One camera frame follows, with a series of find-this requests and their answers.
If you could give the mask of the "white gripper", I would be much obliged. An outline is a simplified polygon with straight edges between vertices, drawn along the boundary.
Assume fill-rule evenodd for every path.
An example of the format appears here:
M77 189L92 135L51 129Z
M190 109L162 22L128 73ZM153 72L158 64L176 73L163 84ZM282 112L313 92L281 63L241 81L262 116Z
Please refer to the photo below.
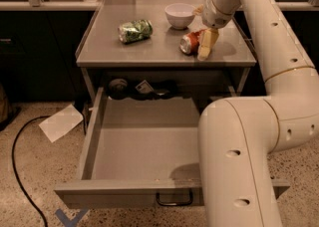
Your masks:
M209 27L209 29L205 29L200 33L198 40L197 58L200 61L204 61L208 58L219 37L217 29L225 27L232 16L219 11L213 0L205 0L204 5L199 5L193 9L192 14L195 16L201 15L202 23Z

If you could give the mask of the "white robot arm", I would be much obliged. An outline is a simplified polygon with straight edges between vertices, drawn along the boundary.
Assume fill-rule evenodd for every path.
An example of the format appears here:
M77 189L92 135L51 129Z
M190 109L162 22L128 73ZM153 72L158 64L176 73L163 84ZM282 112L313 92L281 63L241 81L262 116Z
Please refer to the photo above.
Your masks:
M267 155L314 138L319 75L275 0L206 0L202 20L222 28L241 9L266 93L217 100L202 112L198 152L208 227L282 227Z

